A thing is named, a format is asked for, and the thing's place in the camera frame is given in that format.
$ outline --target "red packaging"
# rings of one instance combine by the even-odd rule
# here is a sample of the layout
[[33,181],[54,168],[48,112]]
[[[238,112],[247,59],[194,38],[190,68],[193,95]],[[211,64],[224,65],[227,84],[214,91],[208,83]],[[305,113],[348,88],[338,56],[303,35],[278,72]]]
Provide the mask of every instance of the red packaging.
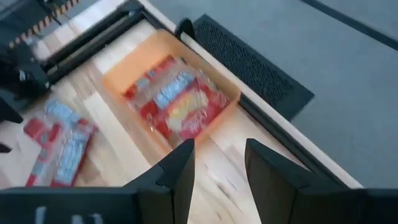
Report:
[[148,87],[151,81],[157,78],[157,75],[169,69],[174,63],[174,58],[171,55],[168,55],[156,67],[154,67],[152,70],[149,70],[140,79],[138,79],[135,84],[133,84],[133,86],[130,87],[130,89],[124,94],[124,97],[127,100],[133,100],[137,92],[140,92]]
[[227,105],[228,99],[222,92],[196,81],[162,110],[152,124],[171,145],[177,146],[200,134]]
[[42,146],[26,186],[72,186],[96,127],[50,100],[45,113],[32,118],[24,132]]

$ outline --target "wooden surface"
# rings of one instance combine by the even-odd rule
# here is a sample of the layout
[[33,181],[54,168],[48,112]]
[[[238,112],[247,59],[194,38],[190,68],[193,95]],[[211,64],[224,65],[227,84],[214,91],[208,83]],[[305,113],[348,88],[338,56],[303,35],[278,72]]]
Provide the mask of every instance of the wooden surface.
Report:
[[[110,13],[121,2],[98,1],[68,24],[46,36],[43,41],[36,43],[33,48],[37,56],[48,57]],[[167,26],[174,26],[150,3],[142,3]],[[101,77],[154,31],[148,22],[142,21],[52,89],[53,93],[49,97],[57,97],[68,104],[95,122],[100,130],[77,178],[78,186],[124,185],[165,156],[145,132],[137,128],[126,107],[114,101],[101,84]],[[301,137],[300,140],[309,146],[309,151],[318,153],[317,157],[321,157],[331,166],[339,174],[338,177],[351,181],[353,187],[360,186],[199,45],[186,37],[183,39],[223,75],[234,81],[264,111],[277,118],[278,123]],[[24,117],[29,118],[40,107],[41,102],[38,102]],[[22,127],[23,124],[0,124],[0,141],[14,149],[9,154],[0,154],[0,188],[24,185],[40,151],[36,144],[24,136]],[[301,164],[243,109],[238,108],[196,148],[196,176],[190,223],[260,223],[244,169],[244,146],[247,138],[255,138]]]

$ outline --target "black vent grate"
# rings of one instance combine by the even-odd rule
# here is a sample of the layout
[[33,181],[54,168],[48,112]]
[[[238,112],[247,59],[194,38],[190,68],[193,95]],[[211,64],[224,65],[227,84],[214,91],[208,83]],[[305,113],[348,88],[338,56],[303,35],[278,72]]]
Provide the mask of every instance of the black vent grate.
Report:
[[228,38],[207,21],[195,29],[198,42],[215,58],[222,58],[222,64],[238,76],[246,85],[271,106],[275,106],[293,88],[278,73],[261,63],[253,54]]
[[[195,21],[194,27],[196,40],[204,49],[287,119],[291,119],[313,96],[207,15]],[[303,102],[289,106],[286,101],[296,100],[297,97],[290,95],[297,93],[301,93]]]

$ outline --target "plastic wrapper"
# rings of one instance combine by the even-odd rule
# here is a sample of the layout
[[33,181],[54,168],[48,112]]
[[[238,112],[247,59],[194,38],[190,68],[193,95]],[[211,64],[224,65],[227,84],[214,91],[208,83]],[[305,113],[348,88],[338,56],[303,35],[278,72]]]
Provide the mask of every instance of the plastic wrapper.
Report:
[[57,100],[46,102],[24,127],[41,147],[26,186],[72,186],[97,128]]
[[229,103],[204,73],[182,60],[155,77],[127,101],[172,147],[198,136]]
[[125,98],[132,100],[136,94],[139,94],[150,86],[153,80],[158,78],[158,75],[168,70],[175,63],[174,58],[169,55],[163,59],[156,67],[146,72],[140,79],[138,79],[132,87],[124,95]]

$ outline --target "gray carpet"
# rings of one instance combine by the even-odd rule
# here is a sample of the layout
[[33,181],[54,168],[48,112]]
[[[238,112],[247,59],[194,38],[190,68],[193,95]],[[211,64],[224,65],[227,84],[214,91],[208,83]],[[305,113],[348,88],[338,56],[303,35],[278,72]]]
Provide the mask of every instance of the gray carpet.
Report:
[[353,19],[398,39],[398,1],[396,0],[320,0]]
[[398,187],[398,52],[295,0],[152,3],[174,22],[207,13],[314,92],[293,124],[366,187]]

